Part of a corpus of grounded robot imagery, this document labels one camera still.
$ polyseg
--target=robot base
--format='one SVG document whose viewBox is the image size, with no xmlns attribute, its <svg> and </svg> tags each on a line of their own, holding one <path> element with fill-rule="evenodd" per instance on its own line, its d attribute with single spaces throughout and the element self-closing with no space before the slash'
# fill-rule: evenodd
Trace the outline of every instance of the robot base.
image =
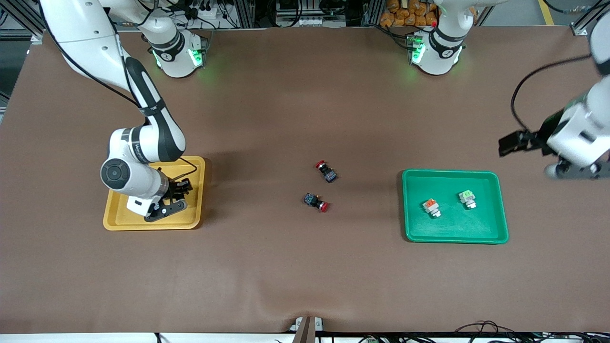
<svg viewBox="0 0 610 343">
<path fill-rule="evenodd" d="M 154 54 L 157 66 L 172 78 L 184 78 L 206 65 L 209 40 L 188 30 L 180 30 L 180 33 L 184 36 L 185 45 L 172 62 L 165 61 L 162 53 L 161 56 Z"/>
<path fill-rule="evenodd" d="M 185 160 L 197 167 L 197 171 L 189 174 L 193 190 L 184 196 L 183 200 L 173 200 L 166 208 L 175 207 L 173 214 L 153 222 L 147 222 L 144 217 L 127 209 L 127 195 L 109 191 L 104 213 L 104 227 L 110 231 L 141 231 L 141 230 L 185 230 L 196 228 L 201 221 L 203 212 L 203 190 L 206 163 L 199 156 L 183 156 Z M 169 177 L 186 174 L 193 170 L 189 164 L 182 160 L 175 162 L 158 162 L 150 165 L 161 170 Z"/>
<path fill-rule="evenodd" d="M 417 32 L 407 45 L 414 50 L 409 53 L 409 62 L 418 66 L 424 73 L 430 75 L 443 75 L 451 70 L 458 62 L 460 47 L 456 52 L 446 50 L 443 52 L 448 57 L 441 58 L 439 53 L 430 47 L 428 32 Z"/>
</svg>

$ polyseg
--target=green tray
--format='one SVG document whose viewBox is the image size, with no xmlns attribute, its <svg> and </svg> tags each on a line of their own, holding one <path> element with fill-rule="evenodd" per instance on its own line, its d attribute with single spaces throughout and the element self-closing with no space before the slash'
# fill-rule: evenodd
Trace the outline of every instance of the green tray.
<svg viewBox="0 0 610 343">
<path fill-rule="evenodd" d="M 458 193 L 471 190 L 476 208 L 467 209 Z M 433 198 L 440 217 L 422 204 Z M 412 242 L 504 244 L 508 227 L 498 176 L 491 171 L 407 169 L 403 172 L 404 226 Z"/>
</svg>

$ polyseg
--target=electrical wire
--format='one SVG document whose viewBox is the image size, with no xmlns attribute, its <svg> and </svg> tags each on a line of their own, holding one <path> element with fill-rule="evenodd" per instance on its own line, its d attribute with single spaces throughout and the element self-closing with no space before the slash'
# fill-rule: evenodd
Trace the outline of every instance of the electrical wire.
<svg viewBox="0 0 610 343">
<path fill-rule="evenodd" d="M 139 23 L 139 24 L 135 24 L 136 26 L 140 26 L 140 25 L 144 25 L 144 23 L 146 22 L 146 20 L 148 20 L 148 18 L 151 16 L 151 14 L 153 14 L 153 12 L 155 11 L 155 9 L 157 9 L 159 7 L 159 0 L 155 0 L 154 4 L 152 5 L 152 9 L 150 10 L 150 12 L 148 12 L 148 14 L 144 17 L 144 20 Z"/>
<path fill-rule="evenodd" d="M 299 20 L 301 19 L 301 16 L 303 15 L 303 0 L 298 0 L 298 2 L 296 2 L 295 19 L 288 26 L 278 25 L 278 23 L 275 21 L 275 18 L 273 18 L 274 13 L 276 11 L 273 10 L 273 6 L 271 6 L 271 5 L 274 4 L 275 2 L 276 2 L 276 0 L 269 0 L 269 2 L 267 3 L 267 19 L 269 19 L 269 22 L 271 23 L 271 25 L 273 27 L 293 27 L 294 25 L 296 25 L 299 22 Z"/>
<path fill-rule="evenodd" d="M 129 82 L 129 73 L 127 72 L 127 65 L 125 64 L 125 55 L 123 54 L 123 48 L 121 45 L 121 38 L 118 35 L 118 30 L 117 30 L 117 25 L 114 21 L 112 21 L 112 19 L 110 19 L 110 15 L 106 14 L 106 17 L 108 17 L 108 20 L 113 24 L 112 25 L 112 30 L 115 32 L 115 37 L 117 38 L 118 42 L 119 42 L 119 46 L 121 46 L 121 49 L 119 49 L 119 55 L 121 56 L 121 64 L 123 65 L 123 74 L 125 75 L 125 81 L 127 83 L 127 88 L 129 89 L 129 93 L 131 94 L 131 97 L 133 97 L 133 99 L 137 101 L 138 97 L 135 95 L 134 93 L 134 89 L 131 87 L 131 83 Z"/>
<path fill-rule="evenodd" d="M 608 4 L 610 4 L 610 1 L 608 1 L 608 2 L 604 2 L 602 4 L 598 4 L 598 5 L 595 5 L 592 7 L 581 5 L 581 6 L 572 7 L 571 9 L 562 10 L 560 8 L 555 7 L 553 4 L 548 2 L 548 0 L 542 0 L 542 2 L 544 2 L 548 6 L 549 9 L 552 9 L 555 12 L 559 12 L 559 13 L 563 13 L 563 14 L 578 14 L 578 13 L 583 13 L 583 12 L 587 13 L 587 12 L 591 12 L 593 10 L 599 9 L 601 7 L 604 7 Z"/>
<path fill-rule="evenodd" d="M 543 70 L 546 70 L 546 69 L 549 69 L 549 68 L 553 68 L 553 67 L 556 67 L 558 65 L 564 65 L 564 64 L 568 64 L 568 63 L 572 63 L 572 62 L 579 62 L 579 61 L 582 61 L 582 60 L 589 59 L 590 57 L 591 57 L 591 54 L 586 54 L 586 55 L 583 55 L 583 56 L 576 56 L 576 57 L 572 57 L 572 58 L 569 58 L 569 59 L 564 59 L 564 60 L 560 60 L 560 61 L 557 61 L 557 62 L 545 64 L 542 67 L 539 67 L 539 68 L 535 69 L 534 71 L 530 72 L 529 74 L 527 74 L 519 82 L 519 84 L 515 88 L 515 91 L 512 94 L 512 98 L 511 98 L 511 113 L 512 113 L 512 116 L 515 118 L 515 121 L 517 121 L 517 123 L 526 132 L 526 134 L 528 135 L 529 139 L 536 141 L 536 143 L 540 144 L 541 146 L 546 146 L 546 143 L 544 143 L 540 139 L 538 139 L 532 133 L 532 131 L 529 129 L 529 127 L 527 127 L 527 125 L 523 122 L 523 120 L 521 120 L 521 118 L 519 118 L 519 116 L 517 115 L 517 111 L 515 110 L 515 100 L 517 99 L 517 95 L 519 94 L 519 90 L 521 89 L 521 87 L 523 86 L 525 81 L 527 81 L 529 78 L 531 78 L 532 76 L 536 75 L 537 73 L 540 73 Z"/>
<path fill-rule="evenodd" d="M 345 4 L 343 5 L 342 9 L 339 9 L 337 11 L 331 10 L 329 7 L 327 7 L 329 0 L 320 0 L 320 5 L 318 6 L 318 9 L 320 9 L 322 11 L 322 13 L 324 13 L 325 15 L 341 15 L 345 13 L 345 10 L 347 8 L 347 2 L 345 2 Z"/>
<path fill-rule="evenodd" d="M 401 337 L 403 339 L 403 342 L 415 341 L 418 343 L 436 343 L 431 338 L 419 336 L 419 335 L 416 335 L 413 333 L 403 333 L 401 336 L 404 336 L 404 337 Z"/>
<path fill-rule="evenodd" d="M 364 338 L 361 339 L 360 341 L 358 341 L 358 343 L 362 343 L 362 342 L 366 341 L 369 337 L 371 337 L 371 336 L 369 336 L 369 335 L 364 336 Z"/>
<path fill-rule="evenodd" d="M 191 167 L 193 167 L 193 170 L 191 170 L 191 171 L 190 171 L 190 172 L 188 172 L 188 173 L 184 173 L 184 174 L 178 175 L 178 176 L 176 176 L 175 178 L 171 179 L 170 181 L 175 181 L 175 180 L 177 180 L 177 179 L 181 179 L 181 178 L 183 178 L 183 177 L 185 177 L 185 176 L 187 176 L 187 175 L 191 175 L 192 173 L 194 173 L 194 172 L 196 172 L 196 171 L 197 171 L 197 166 L 196 166 L 196 165 L 194 165 L 194 164 L 192 164 L 191 162 L 189 162 L 189 161 L 187 161 L 187 160 L 183 159 L 182 157 L 180 157 L 180 159 L 181 159 L 181 160 L 183 160 L 184 162 L 186 162 L 186 163 L 190 164 L 190 166 L 191 166 Z"/>
<path fill-rule="evenodd" d="M 386 34 L 387 36 L 389 36 L 396 45 L 400 46 L 401 48 L 405 49 L 405 50 L 412 50 L 412 48 L 401 44 L 401 42 L 399 40 L 397 40 L 398 38 L 402 39 L 402 40 L 406 40 L 406 35 L 399 35 L 399 34 L 395 34 L 392 31 L 390 31 L 390 29 L 384 29 L 382 26 L 379 26 L 377 24 L 366 24 L 365 26 L 371 26 L 376 28 L 377 30 L 383 32 L 384 34 Z"/>
<path fill-rule="evenodd" d="M 482 329 L 483 329 L 483 328 L 484 328 L 486 325 L 491 325 L 492 327 L 494 327 L 494 328 L 495 328 L 495 333 L 498 333 L 498 332 L 499 332 L 499 329 L 506 330 L 506 331 L 510 331 L 510 332 L 515 332 L 515 331 L 513 331 L 512 329 L 509 329 L 509 328 L 507 328 L 507 327 L 501 327 L 501 326 L 499 326 L 498 324 L 496 324 L 495 322 L 493 322 L 493 321 L 491 321 L 491 320 L 482 320 L 482 321 L 480 321 L 480 322 L 476 322 L 476 323 L 472 323 L 472 324 L 468 324 L 468 325 L 463 325 L 463 326 L 461 326 L 461 327 L 459 327 L 459 328 L 455 329 L 455 331 L 454 331 L 454 332 L 460 332 L 461 330 L 463 330 L 463 329 L 465 329 L 465 328 L 467 328 L 467 327 L 474 327 L 474 326 L 477 326 L 477 325 L 481 325 L 481 330 L 482 330 Z"/>
<path fill-rule="evenodd" d="M 70 55 L 68 55 L 68 53 L 59 45 L 59 42 L 57 41 L 57 38 L 55 37 L 55 35 L 53 35 L 53 32 L 49 28 L 49 23 L 47 23 L 47 21 L 46 21 L 45 13 L 43 11 L 42 5 L 40 5 L 40 16 L 42 18 L 43 23 L 46 26 L 46 31 L 49 33 L 49 36 L 51 37 L 51 40 L 55 43 L 55 45 L 57 46 L 59 51 L 63 54 L 63 56 L 66 58 L 66 60 L 70 61 L 70 63 L 72 63 L 76 68 L 78 68 L 78 70 L 82 71 L 83 74 L 87 75 L 90 79 L 92 79 L 95 82 L 101 84 L 105 88 L 107 88 L 110 91 L 116 93 L 118 96 L 120 96 L 120 97 L 124 98 L 125 100 L 129 101 L 130 103 L 132 103 L 136 107 L 140 108 L 140 106 L 133 99 L 130 99 L 130 97 L 126 96 L 125 94 L 123 94 L 123 93 L 119 92 L 118 90 L 112 88 L 111 86 L 109 86 L 108 84 L 103 82 L 102 80 L 100 80 L 100 79 L 96 78 L 95 76 L 91 75 L 91 73 L 89 73 L 87 70 L 82 68 L 72 57 L 70 57 Z"/>
<path fill-rule="evenodd" d="M 233 26 L 233 28 L 238 29 L 239 26 L 235 23 L 235 21 L 233 21 L 233 18 L 231 18 L 231 16 L 229 15 L 229 10 L 227 9 L 227 3 L 224 0 L 217 0 L 216 3 L 218 4 L 218 9 L 220 10 L 220 13 L 223 14 L 223 18 L 227 19 L 227 21 L 229 22 L 229 24 L 231 24 L 231 26 Z"/>
<path fill-rule="evenodd" d="M 188 11 L 186 11 L 185 9 L 189 9 L 189 7 L 180 7 L 177 3 L 171 2 L 170 0 L 166 0 L 167 2 L 169 2 L 172 6 L 176 6 L 179 10 L 184 11 L 184 14 L 186 16 L 186 13 L 188 13 Z M 199 13 L 197 13 L 196 15 L 197 19 L 201 20 L 202 22 L 208 24 L 209 26 L 212 26 L 213 30 L 217 30 L 220 28 L 220 23 L 218 23 L 218 27 L 214 26 L 214 24 L 210 23 L 209 21 L 199 17 Z"/>
</svg>

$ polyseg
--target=floor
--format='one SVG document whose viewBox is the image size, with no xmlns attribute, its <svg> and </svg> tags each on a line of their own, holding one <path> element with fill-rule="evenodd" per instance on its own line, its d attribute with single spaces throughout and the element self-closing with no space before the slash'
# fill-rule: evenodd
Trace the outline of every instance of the floor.
<svg viewBox="0 0 610 343">
<path fill-rule="evenodd" d="M 560 9 L 575 5 L 574 0 L 547 0 Z M 578 0 L 578 5 L 593 5 L 595 0 Z M 10 97 L 29 49 L 29 42 L 6 42 L 2 32 L 18 29 L 19 24 L 12 18 L 5 20 L 6 14 L 0 17 L 0 92 Z M 549 10 L 543 0 L 510 0 L 497 5 L 485 26 L 535 26 L 535 25 L 568 25 L 576 21 L 579 15 L 564 15 Z M 0 123 L 7 103 L 0 96 Z"/>
</svg>

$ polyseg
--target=black cable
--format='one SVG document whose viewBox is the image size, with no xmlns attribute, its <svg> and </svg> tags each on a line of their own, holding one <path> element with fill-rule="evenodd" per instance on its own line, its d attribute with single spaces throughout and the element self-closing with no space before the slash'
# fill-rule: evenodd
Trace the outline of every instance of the black cable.
<svg viewBox="0 0 610 343">
<path fill-rule="evenodd" d="M 421 337 L 421 336 L 417 336 L 417 335 L 410 334 L 410 333 L 403 333 L 402 336 L 404 336 L 404 337 L 402 337 L 403 342 L 415 341 L 417 343 L 436 343 L 430 338 Z"/>
<path fill-rule="evenodd" d="M 180 159 L 181 159 L 181 160 L 183 160 L 184 162 L 186 162 L 186 163 L 190 164 L 190 165 L 191 165 L 191 167 L 193 167 L 193 170 L 191 170 L 191 171 L 190 171 L 190 172 L 188 172 L 188 173 L 184 173 L 184 174 L 178 175 L 178 176 L 176 176 L 175 178 L 171 179 L 170 181 L 175 181 L 175 180 L 180 179 L 180 178 L 183 178 L 183 177 L 185 177 L 185 176 L 187 176 L 187 175 L 191 175 L 192 173 L 194 173 L 194 172 L 196 172 L 196 171 L 197 171 L 197 166 L 196 166 L 196 165 L 194 165 L 194 164 L 192 164 L 191 162 L 189 162 L 189 161 L 187 161 L 187 160 L 183 159 L 182 157 L 180 157 Z"/>
<path fill-rule="evenodd" d="M 347 7 L 347 2 L 344 3 L 343 8 L 339 9 L 337 11 L 331 10 L 328 6 L 328 1 L 329 0 L 320 0 L 320 5 L 318 6 L 318 9 L 322 11 L 322 13 L 324 13 L 325 15 L 341 15 L 345 13 L 345 9 Z"/>
<path fill-rule="evenodd" d="M 150 12 L 148 12 L 148 14 L 144 17 L 144 20 L 139 23 L 139 24 L 134 24 L 135 26 L 140 26 L 140 25 L 144 25 L 144 23 L 146 22 L 146 20 L 148 20 L 148 18 L 151 16 L 151 14 L 153 14 L 153 12 L 155 11 L 155 9 L 157 9 L 159 7 L 159 0 L 155 0 L 154 4 L 152 5 L 152 9 L 150 10 Z"/>
<path fill-rule="evenodd" d="M 548 335 L 546 335 L 545 337 L 540 338 L 537 341 L 534 341 L 534 343 L 541 343 L 542 341 L 546 341 L 547 339 L 549 339 L 553 336 L 578 336 L 583 340 L 583 343 L 593 343 L 591 336 L 589 336 L 588 334 L 586 334 L 584 332 L 552 332 L 552 333 L 549 333 Z"/>
<path fill-rule="evenodd" d="M 468 325 L 463 325 L 463 326 L 461 326 L 461 327 L 459 327 L 459 328 L 455 329 L 455 331 L 454 331 L 454 332 L 460 332 L 460 331 L 461 331 L 461 330 L 463 330 L 464 328 L 467 328 L 467 327 L 474 327 L 474 326 L 477 326 L 477 325 L 481 325 L 481 329 L 483 329 L 483 328 L 484 328 L 486 325 L 491 325 L 491 326 L 493 326 L 493 327 L 495 328 L 495 333 L 498 333 L 498 332 L 499 332 L 499 330 L 498 330 L 498 329 L 502 329 L 502 330 L 506 330 L 506 331 L 510 331 L 510 332 L 515 332 L 515 331 L 513 331 L 512 329 L 509 329 L 509 328 L 507 328 L 507 327 L 502 327 L 502 326 L 500 326 L 500 325 L 496 324 L 495 322 L 493 322 L 493 321 L 491 321 L 491 320 L 482 320 L 482 321 L 477 322 L 477 323 L 472 323 L 472 324 L 468 324 Z"/>
<path fill-rule="evenodd" d="M 571 9 L 562 10 L 562 9 L 559 9 L 559 8 L 553 6 L 551 3 L 548 2 L 548 0 L 542 0 L 542 2 L 544 2 L 548 6 L 549 9 L 552 9 L 555 12 L 559 12 L 559 13 L 563 13 L 563 14 L 569 14 L 570 12 L 573 11 L 574 8 L 579 7 L 579 6 L 576 6 L 576 7 L 573 7 Z M 584 11 L 574 11 L 574 14 L 581 13 L 581 12 L 587 13 L 587 12 L 599 9 L 600 7 L 604 7 L 604 6 L 608 5 L 608 4 L 610 4 L 610 1 L 604 2 L 604 3 L 599 4 L 599 5 L 592 6 L 591 8 L 589 8 L 587 10 L 584 10 Z"/>
<path fill-rule="evenodd" d="M 106 17 L 108 17 L 108 20 L 113 24 L 112 30 L 115 32 L 115 35 L 118 36 L 118 30 L 117 30 L 116 23 L 113 22 L 112 19 L 110 19 L 110 15 L 106 14 Z M 131 94 L 131 97 L 133 97 L 133 99 L 136 100 L 137 103 L 139 103 L 138 98 L 134 93 L 134 89 L 131 87 L 131 83 L 129 82 L 129 73 L 127 72 L 127 65 L 125 64 L 125 56 L 123 55 L 122 48 L 119 50 L 119 54 L 121 55 L 121 64 L 123 65 L 123 74 L 125 75 L 125 81 L 127 83 L 127 88 L 129 89 L 129 93 Z"/>
<path fill-rule="evenodd" d="M 170 0 L 166 0 L 167 2 L 169 2 L 172 6 L 176 6 L 179 10 L 184 11 L 184 14 L 186 16 L 186 13 L 188 13 L 188 11 L 186 11 L 186 9 L 189 9 L 189 7 L 180 7 L 177 3 L 173 3 Z M 218 27 L 214 26 L 214 24 L 210 23 L 209 21 L 202 19 L 199 17 L 199 13 L 197 13 L 196 15 L 197 19 L 203 21 L 204 23 L 208 24 L 209 26 L 212 26 L 212 29 L 217 30 L 220 28 L 220 23 L 218 24 Z"/>
<path fill-rule="evenodd" d="M 397 40 L 397 38 L 401 38 L 403 40 L 406 39 L 405 35 L 399 35 L 399 34 L 395 34 L 392 31 L 390 31 L 390 29 L 384 29 L 383 27 L 377 25 L 377 24 L 366 24 L 365 26 L 372 26 L 374 28 L 376 28 L 377 30 L 383 32 L 384 34 L 386 34 L 387 36 L 389 36 L 396 45 L 400 46 L 401 48 L 405 49 L 405 50 L 411 50 L 410 47 L 406 46 L 406 45 L 402 45 L 400 43 L 400 41 Z"/>
<path fill-rule="evenodd" d="M 217 4 L 220 13 L 223 14 L 223 18 L 227 19 L 227 21 L 229 22 L 229 24 L 231 24 L 231 26 L 233 26 L 233 28 L 238 29 L 238 25 L 235 23 L 235 21 L 233 21 L 233 18 L 231 18 L 229 10 L 227 9 L 227 3 L 224 0 L 217 0 Z"/>
<path fill-rule="evenodd" d="M 280 26 L 275 21 L 274 13 L 276 10 L 274 10 L 273 7 L 271 6 L 275 2 L 276 2 L 276 0 L 269 0 L 269 2 L 267 3 L 267 19 L 269 20 L 269 22 L 271 23 L 271 25 L 273 27 L 293 27 L 294 25 L 296 25 L 299 22 L 299 20 L 301 19 L 301 16 L 303 15 L 303 0 L 298 0 L 298 2 L 296 2 L 295 19 L 288 26 Z"/>
<path fill-rule="evenodd" d="M 523 86 L 523 84 L 525 83 L 525 81 L 527 81 L 529 78 L 531 78 L 532 76 L 536 75 L 537 73 L 540 73 L 543 70 L 552 68 L 552 67 L 556 67 L 558 65 L 563 65 L 563 64 L 568 64 L 568 63 L 572 63 L 572 62 L 579 62 L 582 60 L 586 60 L 588 58 L 591 57 L 591 54 L 586 54 L 583 56 L 577 56 L 577 57 L 572 57 L 569 59 L 565 59 L 565 60 L 560 60 L 557 62 L 553 62 L 553 63 L 549 63 L 549 64 L 545 64 L 542 67 L 535 69 L 534 71 L 530 72 L 529 74 L 527 74 L 517 85 L 517 87 L 515 88 L 515 91 L 512 94 L 512 98 L 511 98 L 511 112 L 512 112 L 512 116 L 515 118 L 515 120 L 517 121 L 517 123 L 523 128 L 523 130 L 529 135 L 528 138 L 535 140 L 538 144 L 540 144 L 541 146 L 545 146 L 546 143 L 541 142 L 539 139 L 536 138 L 536 136 L 532 133 L 532 131 L 527 127 L 527 125 L 523 122 L 523 120 L 521 120 L 521 118 L 519 118 L 519 116 L 517 115 L 517 111 L 515 110 L 515 99 L 517 99 L 517 95 L 519 94 L 519 90 L 521 89 L 521 86 Z"/>
<path fill-rule="evenodd" d="M 57 48 L 63 54 L 63 56 L 66 58 L 66 60 L 70 61 L 70 63 L 72 63 L 76 68 L 78 68 L 80 71 L 82 71 L 83 74 L 87 75 L 91 80 L 94 80 L 95 82 L 101 84 L 105 88 L 111 90 L 112 92 L 116 93 L 120 97 L 122 97 L 125 100 L 129 101 L 130 103 L 134 104 L 136 107 L 140 108 L 140 106 L 138 106 L 138 104 L 133 99 L 130 99 L 125 94 L 119 92 L 118 90 L 112 88 L 111 86 L 109 86 L 108 84 L 103 82 L 102 80 L 100 80 L 100 79 L 96 78 L 95 76 L 91 75 L 91 73 L 89 73 L 87 70 L 84 70 L 78 63 L 76 63 L 76 61 L 72 57 L 70 57 L 70 55 L 68 55 L 66 53 L 66 51 L 59 45 L 59 43 L 57 42 L 57 39 L 55 38 L 55 35 L 53 35 L 53 32 L 51 32 L 51 29 L 49 28 L 49 24 L 46 21 L 45 13 L 44 13 L 44 11 L 42 9 L 42 5 L 40 5 L 40 16 L 42 18 L 43 23 L 46 26 L 46 31 L 49 33 L 49 36 L 51 37 L 51 40 L 55 43 L 55 45 L 57 45 Z"/>
</svg>

